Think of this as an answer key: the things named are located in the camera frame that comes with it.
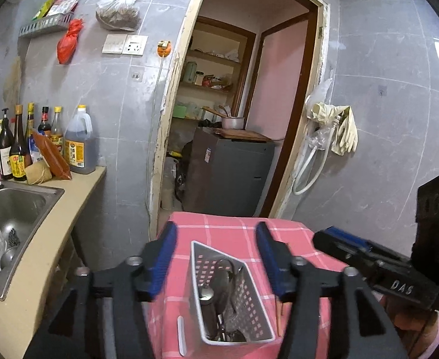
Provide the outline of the person's right hand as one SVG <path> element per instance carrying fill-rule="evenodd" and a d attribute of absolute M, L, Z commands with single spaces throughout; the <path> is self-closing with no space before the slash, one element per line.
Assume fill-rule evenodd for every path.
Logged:
<path fill-rule="evenodd" d="M 409 358 L 419 358 L 438 336 L 438 313 L 417 308 L 392 296 L 384 295 L 380 303 Z"/>

